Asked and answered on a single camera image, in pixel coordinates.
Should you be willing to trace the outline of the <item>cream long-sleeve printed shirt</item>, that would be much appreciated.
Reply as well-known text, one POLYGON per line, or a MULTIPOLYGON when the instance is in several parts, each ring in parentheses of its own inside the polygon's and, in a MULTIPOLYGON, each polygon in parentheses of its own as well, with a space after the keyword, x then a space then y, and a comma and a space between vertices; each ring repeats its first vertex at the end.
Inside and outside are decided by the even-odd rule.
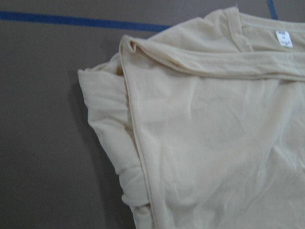
POLYGON ((303 23, 216 10, 78 76, 136 228, 304 228, 303 23))

